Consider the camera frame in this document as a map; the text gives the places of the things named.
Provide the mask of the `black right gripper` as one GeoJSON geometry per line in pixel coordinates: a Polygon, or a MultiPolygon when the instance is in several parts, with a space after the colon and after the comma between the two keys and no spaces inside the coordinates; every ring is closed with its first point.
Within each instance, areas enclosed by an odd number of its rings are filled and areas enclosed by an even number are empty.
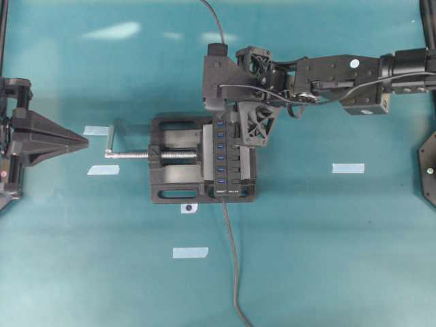
{"type": "MultiPolygon", "coordinates": [[[[208,56],[226,57],[228,45],[210,43],[208,56]]],[[[279,116],[280,106],[292,112],[295,61],[273,61],[269,50],[248,46],[236,52],[234,103],[230,104],[230,121],[238,125],[235,143],[238,146],[265,147],[279,116]]]]}

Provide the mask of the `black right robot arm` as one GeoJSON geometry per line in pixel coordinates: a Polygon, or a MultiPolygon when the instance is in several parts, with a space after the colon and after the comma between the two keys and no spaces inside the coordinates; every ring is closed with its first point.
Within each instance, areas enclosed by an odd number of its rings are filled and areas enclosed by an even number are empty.
{"type": "Polygon", "coordinates": [[[400,50],[381,57],[336,55],[276,61],[271,51],[208,45],[204,107],[236,126],[237,145],[266,146],[281,108],[295,119],[308,106],[338,102],[350,115],[387,114],[390,95],[435,90],[435,50],[400,50]]]}

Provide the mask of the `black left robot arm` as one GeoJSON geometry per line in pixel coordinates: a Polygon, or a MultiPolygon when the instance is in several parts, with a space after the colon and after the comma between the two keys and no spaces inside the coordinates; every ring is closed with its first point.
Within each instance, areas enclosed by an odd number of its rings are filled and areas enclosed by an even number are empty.
{"type": "Polygon", "coordinates": [[[85,137],[29,109],[27,79],[1,78],[1,210],[22,198],[25,168],[89,146],[85,137]]]}

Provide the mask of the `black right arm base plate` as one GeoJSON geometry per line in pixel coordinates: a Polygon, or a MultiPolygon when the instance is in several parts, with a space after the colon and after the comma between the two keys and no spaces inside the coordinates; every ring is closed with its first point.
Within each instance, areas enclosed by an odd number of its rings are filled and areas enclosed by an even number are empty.
{"type": "Polygon", "coordinates": [[[435,132],[418,149],[422,194],[435,206],[435,132]]]}

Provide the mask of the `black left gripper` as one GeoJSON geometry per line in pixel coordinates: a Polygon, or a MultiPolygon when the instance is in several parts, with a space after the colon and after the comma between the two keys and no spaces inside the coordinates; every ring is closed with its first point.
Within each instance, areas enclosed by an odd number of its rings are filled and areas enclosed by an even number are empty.
{"type": "Polygon", "coordinates": [[[89,146],[87,138],[25,108],[13,110],[12,128],[9,154],[24,167],[89,146]]]}

